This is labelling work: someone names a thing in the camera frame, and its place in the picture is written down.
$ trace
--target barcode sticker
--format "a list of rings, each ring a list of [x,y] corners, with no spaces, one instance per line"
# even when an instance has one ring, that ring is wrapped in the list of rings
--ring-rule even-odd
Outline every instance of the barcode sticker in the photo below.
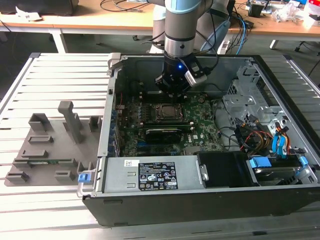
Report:
[[[125,167],[138,167],[140,160],[124,160],[124,166]]]

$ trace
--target metal bracket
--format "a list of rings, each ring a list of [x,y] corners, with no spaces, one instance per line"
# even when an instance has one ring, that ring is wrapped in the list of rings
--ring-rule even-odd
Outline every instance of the metal bracket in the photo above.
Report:
[[[122,58],[121,58],[121,53],[120,52],[113,52],[110,53],[109,55],[109,59],[108,59],[108,68],[109,70],[107,71],[107,75],[111,75],[112,70],[119,68],[122,66],[122,62],[121,62]]]

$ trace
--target white paper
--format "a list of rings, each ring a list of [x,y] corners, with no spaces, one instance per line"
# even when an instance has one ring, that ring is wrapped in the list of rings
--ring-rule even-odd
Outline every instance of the white paper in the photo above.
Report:
[[[16,15],[20,18],[23,18],[25,20],[28,21],[37,21],[37,20],[41,20],[42,17],[39,16],[39,14],[37,12],[26,12],[26,11],[22,11],[19,8],[15,7],[16,10]]]
[[[294,1],[294,0],[290,0],[289,3],[290,3],[290,4],[293,4],[293,6],[295,6],[296,8],[298,8],[299,5],[301,4],[300,2]]]

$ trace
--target desk leg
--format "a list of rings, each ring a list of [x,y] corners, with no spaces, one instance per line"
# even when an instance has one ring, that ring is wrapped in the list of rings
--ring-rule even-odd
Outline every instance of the desk leg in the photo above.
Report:
[[[279,40],[272,40],[270,49],[275,49],[277,47]]]
[[[95,44],[100,45],[101,44],[101,35],[100,34],[95,34],[94,35],[94,41],[95,41]]]
[[[68,53],[68,49],[67,49],[67,45],[66,45],[66,42],[65,42],[65,38],[64,38],[63,33],[61,32],[61,29],[60,28],[53,28],[53,29],[50,29],[49,32],[53,36],[53,39],[54,39],[54,42],[55,42],[55,46],[56,46],[56,49],[58,50],[58,53],[59,54]]]
[[[224,37],[221,45],[220,45],[219,48],[218,48],[218,51],[216,51],[216,52],[217,52],[218,54],[226,54],[226,51],[227,51],[227,49],[228,49],[228,47],[229,47],[229,44],[230,44],[230,42],[231,42],[231,40],[232,40],[233,37],[234,37],[233,34],[229,34],[229,33],[228,33],[228,34]]]
[[[0,40],[3,43],[8,41],[8,38],[7,38],[6,34],[5,34],[5,32],[3,32],[3,31],[0,31]]]

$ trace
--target sticker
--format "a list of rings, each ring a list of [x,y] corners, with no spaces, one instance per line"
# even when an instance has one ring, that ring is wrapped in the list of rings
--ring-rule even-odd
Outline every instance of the sticker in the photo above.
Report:
[[[124,160],[125,167],[138,167],[140,160]]]
[[[138,166],[139,189],[141,191],[178,189],[174,162],[138,163]]]
[[[43,164],[49,164],[46,161],[32,161],[32,162],[28,162],[30,165],[43,165]]]

